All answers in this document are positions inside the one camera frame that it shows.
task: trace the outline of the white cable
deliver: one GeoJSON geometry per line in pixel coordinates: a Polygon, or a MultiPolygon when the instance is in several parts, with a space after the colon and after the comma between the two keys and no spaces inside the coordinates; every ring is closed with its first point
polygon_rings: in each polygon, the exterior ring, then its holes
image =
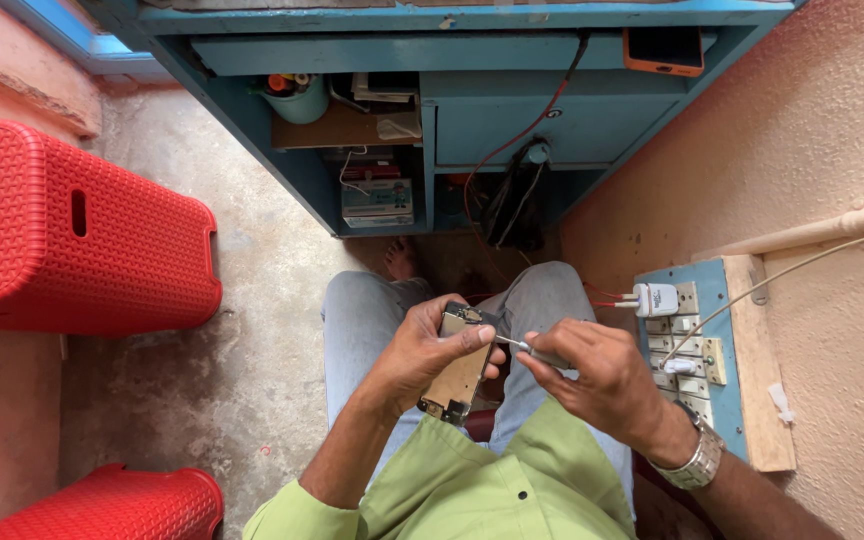
{"type": "Polygon", "coordinates": [[[365,156],[367,153],[369,153],[369,147],[364,144],[362,145],[362,152],[354,152],[353,150],[348,151],[348,155],[345,156],[345,165],[342,165],[342,171],[339,172],[339,184],[343,186],[348,186],[349,188],[353,188],[354,190],[359,190],[366,195],[372,195],[372,193],[366,191],[365,189],[362,189],[358,185],[355,185],[354,183],[347,183],[342,180],[342,178],[346,176],[346,167],[349,166],[349,160],[353,158],[353,154],[355,154],[356,156],[365,156]]]}
{"type": "Polygon", "coordinates": [[[522,259],[524,259],[525,262],[529,264],[529,266],[533,266],[532,260],[529,258],[529,255],[525,254],[525,251],[522,251],[522,250],[515,250],[515,251],[518,251],[518,254],[522,256],[522,259]]]}
{"type": "Polygon", "coordinates": [[[535,178],[532,180],[532,185],[529,186],[529,190],[525,192],[525,195],[522,196],[522,200],[518,203],[518,208],[515,209],[515,214],[513,214],[509,220],[509,226],[505,227],[505,232],[502,232],[502,236],[500,236],[498,241],[495,242],[496,248],[502,245],[502,242],[505,241],[505,236],[509,234],[509,231],[512,230],[513,224],[515,224],[516,220],[519,219],[519,213],[522,212],[522,207],[525,206],[525,200],[529,198],[529,195],[532,195],[532,190],[534,190],[536,184],[539,183],[539,175],[542,174],[543,167],[545,166],[546,164],[544,162],[538,164],[538,170],[535,171],[535,178]]]}
{"type": "Polygon", "coordinates": [[[825,251],[820,252],[819,254],[813,254],[812,256],[810,256],[809,258],[807,258],[806,260],[803,260],[803,261],[801,261],[801,262],[798,262],[798,263],[796,263],[796,264],[793,264],[792,266],[789,266],[788,268],[782,270],[781,272],[775,274],[774,276],[771,276],[771,277],[768,277],[767,279],[762,280],[762,282],[756,284],[755,286],[753,286],[753,287],[750,288],[749,290],[743,291],[742,294],[736,296],[734,299],[730,300],[728,303],[726,303],[726,304],[723,305],[722,307],[719,307],[718,309],[716,309],[716,310],[714,311],[714,313],[712,313],[711,315],[705,317],[704,319],[702,319],[702,322],[700,322],[699,324],[695,325],[695,327],[693,327],[692,330],[691,330],[689,333],[687,333],[687,334],[685,335],[685,337],[681,338],[681,339],[678,341],[678,345],[676,345],[676,346],[675,346],[671,351],[669,351],[669,352],[665,355],[665,358],[662,359],[662,362],[659,362],[659,363],[658,363],[658,369],[664,369],[664,368],[666,367],[666,362],[668,362],[668,360],[671,359],[671,358],[676,354],[676,351],[678,351],[679,349],[681,349],[682,346],[686,344],[686,341],[689,340],[689,338],[692,338],[692,337],[695,336],[695,335],[696,335],[700,330],[702,330],[702,327],[705,326],[706,323],[708,323],[709,321],[713,320],[714,317],[717,316],[719,313],[723,313],[723,312],[725,312],[727,309],[731,308],[731,307],[732,307],[736,302],[738,302],[739,300],[742,300],[743,298],[745,298],[745,297],[749,296],[750,294],[752,294],[752,292],[755,291],[756,289],[761,288],[761,287],[764,287],[764,286],[770,284],[770,283],[773,282],[774,280],[777,280],[778,278],[781,278],[782,276],[785,276],[786,274],[788,274],[789,272],[791,272],[791,271],[793,271],[793,270],[797,270],[797,269],[799,269],[799,268],[802,268],[803,266],[805,266],[805,265],[807,265],[807,264],[809,264],[809,263],[814,263],[814,262],[816,262],[816,261],[819,261],[820,259],[822,259],[822,258],[825,257],[826,255],[832,255],[832,254],[835,253],[835,252],[840,252],[840,251],[842,251],[842,250],[844,250],[844,249],[846,249],[846,248],[849,248],[849,247],[855,246],[855,245],[857,245],[857,244],[862,244],[862,243],[864,243],[864,237],[862,237],[862,238],[858,238],[858,240],[852,240],[852,241],[850,241],[850,242],[846,242],[846,243],[844,243],[844,244],[842,244],[842,245],[840,245],[840,246],[835,246],[834,248],[831,248],[831,249],[827,249],[827,250],[825,250],[825,251]]]}

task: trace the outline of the jeans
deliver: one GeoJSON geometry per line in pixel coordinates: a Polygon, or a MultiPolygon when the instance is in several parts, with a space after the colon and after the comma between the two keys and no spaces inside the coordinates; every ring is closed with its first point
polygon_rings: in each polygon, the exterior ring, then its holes
{"type": "MultiPolygon", "coordinates": [[[[420,277],[389,282],[369,272],[346,271],[335,276],[325,290],[321,307],[325,344],[325,403],[331,429],[339,411],[365,378],[379,354],[392,341],[405,313],[415,304],[434,298],[431,287],[420,277]]],[[[582,280],[569,264],[546,262],[522,272],[505,292],[477,305],[499,317],[498,333],[522,339],[529,331],[547,332],[556,322],[572,317],[595,320],[582,280]]],[[[480,445],[501,455],[525,420],[546,399],[546,390],[532,373],[515,360],[518,347],[510,346],[510,373],[505,380],[505,399],[495,411],[495,424],[487,443],[480,445]]],[[[578,372],[563,371],[575,379],[578,372]]],[[[423,411],[412,407],[398,419],[382,450],[374,481],[392,454],[412,435],[423,411]]],[[[632,505],[632,451],[591,425],[598,441],[632,505]]]]}

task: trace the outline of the wristwatch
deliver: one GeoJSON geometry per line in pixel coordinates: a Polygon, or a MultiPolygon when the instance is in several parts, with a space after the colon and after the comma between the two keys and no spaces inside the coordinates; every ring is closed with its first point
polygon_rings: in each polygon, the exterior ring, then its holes
{"type": "Polygon", "coordinates": [[[715,478],[715,472],[719,470],[719,462],[722,460],[722,452],[726,449],[726,442],[688,405],[678,399],[672,403],[685,411],[688,419],[692,421],[692,426],[698,430],[699,448],[695,448],[695,453],[692,454],[688,463],[678,467],[678,469],[664,469],[652,461],[649,463],[652,463],[655,470],[664,476],[671,485],[680,489],[697,489],[712,482],[715,478]]]}

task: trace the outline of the pen holder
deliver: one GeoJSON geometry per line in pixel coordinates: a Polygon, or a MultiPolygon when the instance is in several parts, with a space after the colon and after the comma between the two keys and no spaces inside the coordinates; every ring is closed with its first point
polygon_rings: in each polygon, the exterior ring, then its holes
{"type": "Polygon", "coordinates": [[[326,113],[329,108],[329,92],[326,92],[326,77],[317,75],[305,92],[289,97],[276,97],[263,93],[282,119],[292,124],[311,124],[326,113]]]}

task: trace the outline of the cardboard box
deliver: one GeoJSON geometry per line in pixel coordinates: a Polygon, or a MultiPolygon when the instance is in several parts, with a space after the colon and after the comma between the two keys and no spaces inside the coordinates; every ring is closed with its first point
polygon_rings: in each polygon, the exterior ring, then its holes
{"type": "Polygon", "coordinates": [[[412,179],[366,179],[349,184],[362,190],[342,185],[342,219],[349,227],[356,229],[415,223],[412,179]]]}

